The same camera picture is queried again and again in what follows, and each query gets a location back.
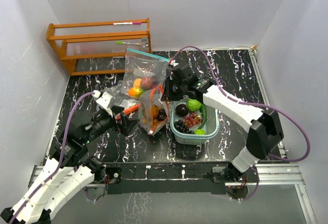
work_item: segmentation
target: marker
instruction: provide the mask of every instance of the marker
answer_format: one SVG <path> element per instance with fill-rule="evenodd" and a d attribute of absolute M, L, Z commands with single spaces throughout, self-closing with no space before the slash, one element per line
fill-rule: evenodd
<path fill-rule="evenodd" d="M 113 25 L 141 25 L 141 22 L 113 23 Z"/>
<path fill-rule="evenodd" d="M 122 41 L 116 41 L 118 45 L 126 44 L 126 45 L 137 45 L 141 46 L 141 43 L 130 43 L 130 42 L 122 42 Z"/>

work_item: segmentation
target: pink marker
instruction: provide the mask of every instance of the pink marker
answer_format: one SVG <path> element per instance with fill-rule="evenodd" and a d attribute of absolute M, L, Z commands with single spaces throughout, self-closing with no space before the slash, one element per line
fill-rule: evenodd
<path fill-rule="evenodd" d="M 141 25 L 141 22 L 113 23 L 113 25 Z"/>

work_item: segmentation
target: marble tabletop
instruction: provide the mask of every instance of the marble tabletop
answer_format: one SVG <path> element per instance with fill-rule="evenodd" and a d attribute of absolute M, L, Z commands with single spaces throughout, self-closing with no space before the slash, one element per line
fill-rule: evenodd
<path fill-rule="evenodd" d="M 175 52 L 153 53 L 171 58 Z M 263 103 L 248 50 L 209 50 L 205 53 L 226 91 L 248 102 Z M 188 62 L 199 77 L 210 76 L 207 61 L 197 51 L 183 51 L 176 60 L 178 63 Z M 124 64 L 124 59 L 85 59 L 77 65 L 77 68 L 80 71 L 123 69 Z M 114 86 L 122 79 L 123 74 L 71 76 L 52 146 L 58 141 L 65 128 L 69 112 L 81 95 Z M 96 112 L 96 103 L 91 97 L 87 97 L 77 108 L 72 123 L 75 126 L 86 123 L 94 112 Z M 103 162 L 228 162 L 244 147 L 247 133 L 240 125 L 221 113 L 219 113 L 219 125 L 219 133 L 203 146 L 177 143 L 169 125 L 163 127 L 155 136 L 147 135 L 140 127 L 136 127 L 129 137 L 124 137 L 115 131 L 108 131 L 88 144 L 89 155 L 95 155 Z M 273 154 L 279 155 L 279 150 L 275 150 Z"/>

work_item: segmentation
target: wooden rack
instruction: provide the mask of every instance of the wooden rack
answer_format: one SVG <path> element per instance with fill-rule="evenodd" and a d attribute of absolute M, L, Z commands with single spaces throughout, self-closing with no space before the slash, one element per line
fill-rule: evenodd
<path fill-rule="evenodd" d="M 125 72 L 124 69 L 75 72 L 78 59 L 125 56 L 127 48 L 152 53 L 149 18 L 100 23 L 49 24 L 46 39 L 71 76 Z"/>

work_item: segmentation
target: cucumber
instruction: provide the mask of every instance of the cucumber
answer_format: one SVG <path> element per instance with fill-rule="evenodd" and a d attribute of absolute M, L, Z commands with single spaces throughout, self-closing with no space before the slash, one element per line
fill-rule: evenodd
<path fill-rule="evenodd" d="M 201 129 L 201 128 L 205 125 L 206 120 L 207 120 L 206 106 L 203 105 L 203 104 L 201 104 L 199 110 L 200 110 L 200 112 L 201 112 L 201 119 L 202 119 L 202 121 L 201 121 L 200 126 L 199 126 L 197 129 Z"/>

